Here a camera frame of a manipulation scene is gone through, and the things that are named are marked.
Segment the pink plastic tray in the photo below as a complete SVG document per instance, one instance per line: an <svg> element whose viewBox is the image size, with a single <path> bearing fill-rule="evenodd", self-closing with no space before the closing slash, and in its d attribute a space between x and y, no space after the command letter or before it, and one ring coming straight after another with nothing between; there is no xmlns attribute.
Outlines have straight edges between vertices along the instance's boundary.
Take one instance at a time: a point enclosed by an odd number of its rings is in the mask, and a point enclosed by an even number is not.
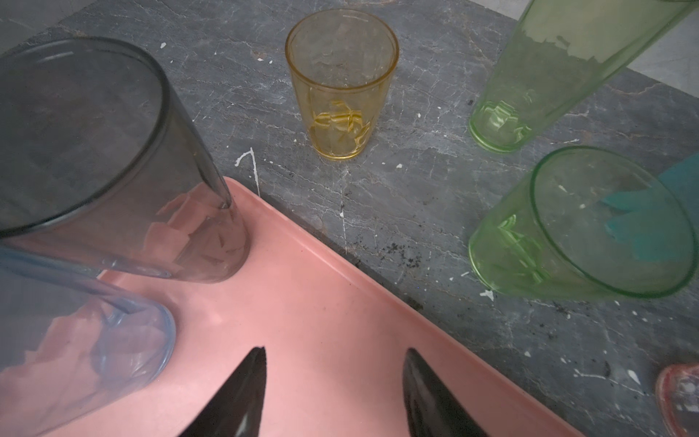
<svg viewBox="0 0 699 437"><path fill-rule="evenodd" d="M215 284L109 271L104 282L160 302L177 341L146 388L58 429L60 436L176 436L249 351L267 353L264 436L405 436L402 367L413 348L492 436L575 429L335 251L245 188L244 266Z"/></svg>

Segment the yellow short glass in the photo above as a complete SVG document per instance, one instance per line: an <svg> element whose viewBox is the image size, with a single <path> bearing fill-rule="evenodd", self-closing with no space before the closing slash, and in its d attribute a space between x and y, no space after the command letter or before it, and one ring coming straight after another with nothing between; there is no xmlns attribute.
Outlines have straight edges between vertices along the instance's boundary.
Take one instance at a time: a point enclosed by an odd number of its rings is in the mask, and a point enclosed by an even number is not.
<svg viewBox="0 0 699 437"><path fill-rule="evenodd" d="M302 122L320 156L342 161L364 151L399 54L390 27L355 9L323 10L291 29L285 56Z"/></svg>

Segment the dark grey tall glass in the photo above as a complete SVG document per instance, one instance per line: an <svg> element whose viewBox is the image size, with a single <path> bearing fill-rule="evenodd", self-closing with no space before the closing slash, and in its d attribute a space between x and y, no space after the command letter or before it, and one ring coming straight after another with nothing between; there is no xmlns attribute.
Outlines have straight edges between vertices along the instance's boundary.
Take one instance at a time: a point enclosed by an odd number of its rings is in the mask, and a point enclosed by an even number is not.
<svg viewBox="0 0 699 437"><path fill-rule="evenodd" d="M243 217L160 64L112 38L1 58L1 242L56 260L222 282Z"/></svg>

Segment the teal tall glass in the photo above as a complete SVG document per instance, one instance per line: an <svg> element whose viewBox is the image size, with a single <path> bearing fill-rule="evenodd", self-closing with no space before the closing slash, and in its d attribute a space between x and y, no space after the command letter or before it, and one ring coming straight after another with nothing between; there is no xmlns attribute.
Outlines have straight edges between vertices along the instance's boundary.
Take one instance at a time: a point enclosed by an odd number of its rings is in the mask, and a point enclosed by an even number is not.
<svg viewBox="0 0 699 437"><path fill-rule="evenodd" d="M672 192L698 231L697 154L666 169L648 189L622 191L604 198L604 204L622 211L605 224L615 240L629 243L640 261L679 261L692 254L685 220L678 220L662 206L666 191Z"/></svg>

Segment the pink short glass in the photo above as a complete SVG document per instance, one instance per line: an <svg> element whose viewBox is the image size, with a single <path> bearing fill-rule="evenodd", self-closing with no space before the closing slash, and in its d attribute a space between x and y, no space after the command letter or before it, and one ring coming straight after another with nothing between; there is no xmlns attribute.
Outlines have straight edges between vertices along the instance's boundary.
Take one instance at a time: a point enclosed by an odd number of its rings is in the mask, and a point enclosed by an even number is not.
<svg viewBox="0 0 699 437"><path fill-rule="evenodd" d="M698 435L698 364L674 364L663 369L655 397L671 436Z"/></svg>

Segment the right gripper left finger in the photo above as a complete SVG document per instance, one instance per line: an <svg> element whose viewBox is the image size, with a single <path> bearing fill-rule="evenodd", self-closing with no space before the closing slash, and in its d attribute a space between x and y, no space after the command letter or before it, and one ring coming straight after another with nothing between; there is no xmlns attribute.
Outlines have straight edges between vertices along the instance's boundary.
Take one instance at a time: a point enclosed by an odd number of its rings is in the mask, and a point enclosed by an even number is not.
<svg viewBox="0 0 699 437"><path fill-rule="evenodd" d="M266 351L255 347L180 436L258 436L266 383Z"/></svg>

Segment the green short glass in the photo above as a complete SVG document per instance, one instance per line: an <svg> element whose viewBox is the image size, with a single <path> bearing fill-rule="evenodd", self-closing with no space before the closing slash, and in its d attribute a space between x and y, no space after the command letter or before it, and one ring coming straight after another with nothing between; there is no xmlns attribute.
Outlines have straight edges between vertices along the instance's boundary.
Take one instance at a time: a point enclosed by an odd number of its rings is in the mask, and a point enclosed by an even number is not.
<svg viewBox="0 0 699 437"><path fill-rule="evenodd" d="M698 235L677 187L587 146L546 155L468 248L487 289L528 299L662 298L698 268Z"/></svg>

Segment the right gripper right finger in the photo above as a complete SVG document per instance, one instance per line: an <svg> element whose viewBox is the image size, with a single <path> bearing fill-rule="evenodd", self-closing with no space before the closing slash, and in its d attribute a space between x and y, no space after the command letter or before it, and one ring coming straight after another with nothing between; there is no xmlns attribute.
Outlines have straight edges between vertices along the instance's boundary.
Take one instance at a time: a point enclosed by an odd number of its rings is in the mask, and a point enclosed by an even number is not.
<svg viewBox="0 0 699 437"><path fill-rule="evenodd" d="M487 436L414 348L406 351L402 388L411 436Z"/></svg>

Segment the blue tall glass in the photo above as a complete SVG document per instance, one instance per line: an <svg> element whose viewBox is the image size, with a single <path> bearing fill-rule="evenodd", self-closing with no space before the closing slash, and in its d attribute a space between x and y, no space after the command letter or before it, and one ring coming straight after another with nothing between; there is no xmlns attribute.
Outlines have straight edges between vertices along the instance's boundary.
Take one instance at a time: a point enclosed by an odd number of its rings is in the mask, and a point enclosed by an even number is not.
<svg viewBox="0 0 699 437"><path fill-rule="evenodd" d="M2 249L2 435L40 436L144 388L175 341L165 306Z"/></svg>

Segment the green tall glass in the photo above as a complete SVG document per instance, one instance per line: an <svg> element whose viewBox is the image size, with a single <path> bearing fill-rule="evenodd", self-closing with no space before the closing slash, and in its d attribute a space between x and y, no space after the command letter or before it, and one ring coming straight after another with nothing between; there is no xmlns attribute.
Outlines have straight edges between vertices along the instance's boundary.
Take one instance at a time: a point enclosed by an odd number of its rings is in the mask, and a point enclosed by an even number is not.
<svg viewBox="0 0 699 437"><path fill-rule="evenodd" d="M475 105L469 131L511 153L697 9L695 1L531 1Z"/></svg>

